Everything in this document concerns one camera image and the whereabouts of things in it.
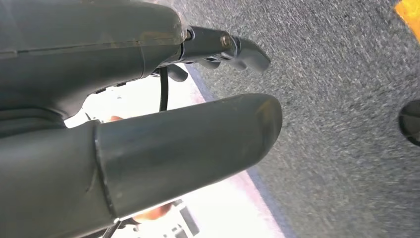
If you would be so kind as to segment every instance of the bolt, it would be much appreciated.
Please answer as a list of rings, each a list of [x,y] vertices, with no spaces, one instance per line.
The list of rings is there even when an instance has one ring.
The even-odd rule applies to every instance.
[[[232,45],[232,42],[231,42],[231,40],[232,40],[232,38],[230,37],[230,35],[228,34],[228,33],[223,33],[222,35],[221,35],[221,37],[220,37],[220,41],[221,41],[221,43],[222,43],[222,46],[224,47],[224,48],[230,48],[231,47],[231,45]]]

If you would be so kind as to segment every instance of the dark gray plastic panel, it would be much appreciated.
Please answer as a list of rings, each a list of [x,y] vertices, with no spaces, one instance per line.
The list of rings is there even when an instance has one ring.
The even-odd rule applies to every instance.
[[[1,0],[0,59],[177,45],[186,26],[170,7],[130,0]]]

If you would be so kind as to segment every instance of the black cable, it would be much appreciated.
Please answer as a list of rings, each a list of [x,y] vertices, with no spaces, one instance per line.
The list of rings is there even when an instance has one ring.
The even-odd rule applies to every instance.
[[[166,111],[168,109],[168,96],[169,96],[169,83],[168,83],[168,67],[162,67],[159,69],[160,73],[160,106],[159,111]],[[111,238],[118,227],[121,225],[121,221],[118,221],[114,225],[108,227],[102,238]]]
[[[85,115],[88,118],[88,120],[92,120],[91,117],[89,116],[89,114],[85,113]]]
[[[105,233],[102,235],[102,238],[111,238],[120,225],[121,225],[121,221],[118,221],[114,225],[108,227]]]
[[[168,67],[162,67],[160,72],[160,106],[159,111],[166,111],[168,109],[168,96],[169,96],[169,85],[168,85]]]

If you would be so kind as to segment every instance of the cable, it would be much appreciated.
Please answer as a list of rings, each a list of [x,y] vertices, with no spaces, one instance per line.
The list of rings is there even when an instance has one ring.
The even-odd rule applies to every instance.
[[[169,96],[169,85],[168,85],[168,67],[162,67],[159,69],[160,72],[160,106],[159,111],[166,111],[168,109],[168,96]]]
[[[105,233],[102,235],[102,238],[111,238],[120,225],[121,225],[121,221],[118,221],[114,225],[108,227]]]
[[[162,67],[159,69],[160,72],[160,106],[159,111],[166,111],[168,109],[168,96],[169,96],[169,83],[168,83],[168,67]],[[102,238],[111,238],[118,227],[121,225],[121,221],[118,221],[114,225],[107,228]]]
[[[85,115],[88,118],[88,120],[92,120],[91,117],[89,116],[89,114],[85,111],[85,109],[83,107],[82,107],[81,110],[85,113]]]

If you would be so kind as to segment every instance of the yellow road marking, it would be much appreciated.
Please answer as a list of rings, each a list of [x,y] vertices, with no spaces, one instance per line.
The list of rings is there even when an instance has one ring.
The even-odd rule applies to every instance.
[[[420,0],[402,0],[395,6],[395,10],[420,42]]]

